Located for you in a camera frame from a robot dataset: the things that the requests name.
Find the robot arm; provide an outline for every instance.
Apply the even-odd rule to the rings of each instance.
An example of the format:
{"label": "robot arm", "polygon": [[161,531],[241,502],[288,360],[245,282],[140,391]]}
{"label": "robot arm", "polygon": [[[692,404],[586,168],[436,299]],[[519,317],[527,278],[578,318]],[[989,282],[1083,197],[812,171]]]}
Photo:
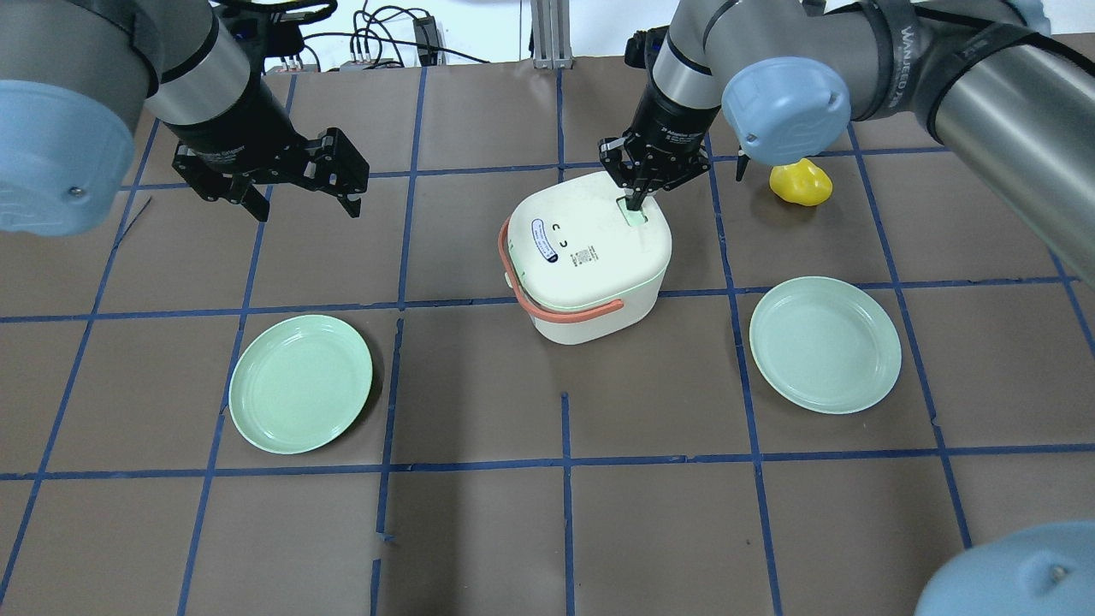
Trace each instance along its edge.
{"label": "robot arm", "polygon": [[707,167],[719,108],[741,160],[771,165],[818,153],[849,120],[912,111],[1095,286],[1095,66],[1044,36],[1040,0],[823,4],[682,0],[667,33],[636,35],[629,63],[649,83],[600,144],[629,205]]}
{"label": "robot arm", "polygon": [[291,182],[360,212],[368,163],[337,128],[313,140],[293,129],[262,58],[206,0],[4,0],[0,51],[14,59],[0,65],[0,229],[101,222],[146,104],[181,139],[173,165],[207,200],[265,220],[253,184]]}

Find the yellow bell pepper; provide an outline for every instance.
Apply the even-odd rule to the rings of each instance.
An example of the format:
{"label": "yellow bell pepper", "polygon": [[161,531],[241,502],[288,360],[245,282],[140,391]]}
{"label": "yellow bell pepper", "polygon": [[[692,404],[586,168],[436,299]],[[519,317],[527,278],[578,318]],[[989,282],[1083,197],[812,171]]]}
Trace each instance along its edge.
{"label": "yellow bell pepper", "polygon": [[789,202],[814,207],[832,196],[832,179],[808,159],[772,168],[769,176],[772,191]]}

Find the white background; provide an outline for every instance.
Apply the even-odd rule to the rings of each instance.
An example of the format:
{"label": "white background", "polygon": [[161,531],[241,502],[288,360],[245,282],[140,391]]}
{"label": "white background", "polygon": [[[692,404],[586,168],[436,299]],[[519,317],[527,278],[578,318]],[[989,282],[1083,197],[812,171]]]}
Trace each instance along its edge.
{"label": "white background", "polygon": [[[853,0],[829,0],[829,7],[849,4]],[[1053,24],[1053,33],[1095,32],[1095,0],[1042,0],[1046,14]],[[399,7],[420,7],[437,19],[446,47],[464,51],[491,61],[514,61],[529,57],[531,31],[529,0],[369,0],[370,10],[387,3]],[[618,56],[623,54],[627,38],[636,30],[666,25],[672,18],[677,2],[673,0],[570,0],[570,48],[575,56]],[[351,32],[354,11],[361,8],[360,0],[341,0],[338,10],[331,18],[304,26],[306,34],[313,32]],[[408,18],[388,22],[395,38],[414,40]],[[309,42],[319,53],[323,69],[327,70],[349,60],[348,39],[324,37]],[[403,47],[404,59],[411,65],[417,60],[413,47]],[[391,51],[384,54],[388,57]],[[311,56],[304,53],[306,59]],[[448,63],[468,60],[450,56]],[[276,66],[276,60],[269,67]]]}

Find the plate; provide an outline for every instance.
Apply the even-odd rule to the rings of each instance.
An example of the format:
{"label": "plate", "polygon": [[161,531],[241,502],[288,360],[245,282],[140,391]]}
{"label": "plate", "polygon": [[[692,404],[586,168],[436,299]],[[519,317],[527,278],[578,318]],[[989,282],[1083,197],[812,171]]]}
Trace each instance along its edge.
{"label": "plate", "polygon": [[247,347],[232,372],[228,407],[252,445],[300,454],[349,428],[371,385],[372,357],[361,336],[334,317],[304,315]]}
{"label": "plate", "polygon": [[901,372],[894,322],[869,294],[833,278],[807,276],[768,291],[749,326],[764,380],[799,407],[862,411],[889,394]]}

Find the orange handle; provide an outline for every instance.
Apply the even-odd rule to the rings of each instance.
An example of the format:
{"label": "orange handle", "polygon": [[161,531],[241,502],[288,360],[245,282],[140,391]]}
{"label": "orange handle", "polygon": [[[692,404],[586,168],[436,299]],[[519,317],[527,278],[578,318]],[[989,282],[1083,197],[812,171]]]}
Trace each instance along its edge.
{"label": "orange handle", "polygon": [[541,322],[548,322],[549,324],[583,324],[585,322],[590,322],[597,317],[602,317],[604,315],[615,313],[623,307],[622,299],[613,299],[608,303],[602,303],[596,307],[590,307],[588,311],[581,311],[580,313],[552,313],[544,311],[543,307],[534,303],[531,299],[525,295],[525,291],[521,289],[521,280],[517,277],[517,271],[514,270],[514,264],[509,259],[509,253],[506,251],[506,235],[509,232],[509,218],[502,224],[502,231],[498,232],[498,256],[502,257],[502,264],[506,267],[506,274],[509,276],[509,281],[514,287],[514,294],[517,297],[517,302],[525,307],[525,312],[532,315]]}

